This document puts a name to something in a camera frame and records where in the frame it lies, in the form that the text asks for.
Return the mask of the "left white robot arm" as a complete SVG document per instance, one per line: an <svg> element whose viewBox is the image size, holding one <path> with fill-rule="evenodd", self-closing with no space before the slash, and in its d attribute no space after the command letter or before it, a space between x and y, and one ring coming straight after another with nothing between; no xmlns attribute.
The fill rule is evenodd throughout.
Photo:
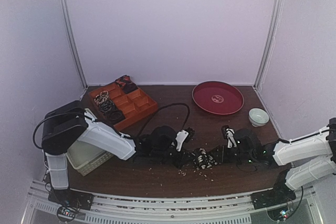
<svg viewBox="0 0 336 224"><path fill-rule="evenodd" d="M152 133L139 132L131 136L105 124L85 109L79 100L61 106L40 121L33 131L33 143L43 151L47 160L51 188L64 205L71 205L76 197L69 189L66 154L75 142L83 142L127 161L136 156L171 159L181 167L186 159L183 145L195 134L192 128L175 131L164 125Z"/></svg>

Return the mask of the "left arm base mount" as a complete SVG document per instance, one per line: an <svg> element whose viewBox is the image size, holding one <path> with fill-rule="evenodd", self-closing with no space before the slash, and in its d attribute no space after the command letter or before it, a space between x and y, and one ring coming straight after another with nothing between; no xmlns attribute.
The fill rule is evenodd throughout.
<svg viewBox="0 0 336 224"><path fill-rule="evenodd" d="M67 188L56 190L51 183L45 184L48 200L57 203L56 217L61 223L69 223L76 219L81 210L90 210L94 195Z"/></svg>

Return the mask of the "black white floral tie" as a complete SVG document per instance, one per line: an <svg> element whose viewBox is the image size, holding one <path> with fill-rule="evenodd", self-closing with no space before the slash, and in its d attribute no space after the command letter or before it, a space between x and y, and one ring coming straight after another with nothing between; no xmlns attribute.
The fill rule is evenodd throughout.
<svg viewBox="0 0 336 224"><path fill-rule="evenodd" d="M205 149L197 148L192 151L193 163L196 169L207 169L216 165L216 161Z"/></svg>

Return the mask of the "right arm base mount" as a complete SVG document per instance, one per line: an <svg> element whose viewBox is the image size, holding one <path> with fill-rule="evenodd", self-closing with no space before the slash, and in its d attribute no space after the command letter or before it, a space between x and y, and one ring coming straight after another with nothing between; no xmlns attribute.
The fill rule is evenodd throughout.
<svg viewBox="0 0 336 224"><path fill-rule="evenodd" d="M252 193L250 196L255 210L286 203L287 207L285 209L273 209L267 212L273 221L287 220L291 215L291 209L288 204L292 203L293 205L293 201L296 199L295 192L285 185L288 172L289 170L287 169L279 173L272 189Z"/></svg>

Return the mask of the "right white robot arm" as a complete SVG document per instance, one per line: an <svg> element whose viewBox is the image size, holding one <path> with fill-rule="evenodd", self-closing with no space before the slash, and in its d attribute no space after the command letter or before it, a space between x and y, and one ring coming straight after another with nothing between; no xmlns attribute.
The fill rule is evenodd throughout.
<svg viewBox="0 0 336 224"><path fill-rule="evenodd" d="M265 145L247 128L234 132L223 126L222 132L227 144L210 151L218 163L240 164L247 160L254 166L276 168L309 159L307 163L279 174L274 188L269 192L269 199L274 204L287 198L289 190L294 191L305 184L335 174L335 118L308 135L291 140L280 138Z"/></svg>

